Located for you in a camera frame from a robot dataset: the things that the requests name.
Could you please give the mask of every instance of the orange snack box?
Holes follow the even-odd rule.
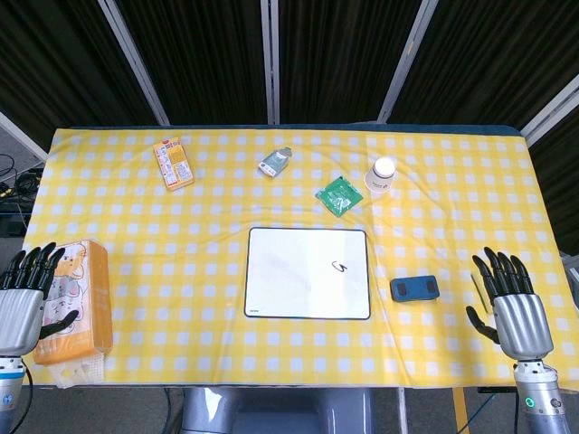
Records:
[[[38,342],[34,362],[54,364],[107,353],[112,348],[107,251],[96,241],[66,244],[44,306],[43,324],[78,310],[65,330]]]
[[[191,166],[179,137],[163,140],[153,145],[155,156],[165,180],[166,188],[173,191],[194,181]]]

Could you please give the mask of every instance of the metal robotic arm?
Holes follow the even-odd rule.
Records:
[[[51,242],[28,255],[20,251],[0,278],[0,434],[14,432],[10,427],[26,372],[22,356],[39,339],[64,330],[79,314],[73,310],[62,321],[43,325],[44,303],[64,254],[64,249],[52,254],[55,247]]]
[[[565,418],[565,406],[557,384],[555,369],[543,364],[543,358],[553,350],[553,340],[541,299],[533,291],[525,265],[516,256],[510,259],[488,247],[487,264],[473,256],[482,275],[485,289],[493,306],[497,329],[485,325],[473,307],[467,306],[472,325],[515,363],[515,382],[524,413],[532,434],[570,434]]]

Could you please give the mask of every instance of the cartoon print on box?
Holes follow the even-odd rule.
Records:
[[[54,271],[54,281],[46,298],[44,307],[44,324],[54,323],[63,319],[72,310],[78,310],[79,315],[74,322],[57,335],[79,333],[89,328],[89,315],[85,312],[89,303],[87,286],[89,281],[87,269],[87,250],[81,243],[71,244]]]

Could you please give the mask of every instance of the green packet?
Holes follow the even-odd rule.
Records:
[[[336,217],[341,217],[344,212],[354,207],[363,197],[357,189],[343,176],[339,176],[325,188],[316,193],[316,197],[322,201],[326,208]]]

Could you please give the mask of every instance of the tissue box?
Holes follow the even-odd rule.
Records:
[[[54,272],[43,324],[59,321],[72,310],[79,315],[65,330],[38,342],[33,353],[38,364],[104,354],[112,347],[107,251],[92,240],[59,247],[65,252]]]

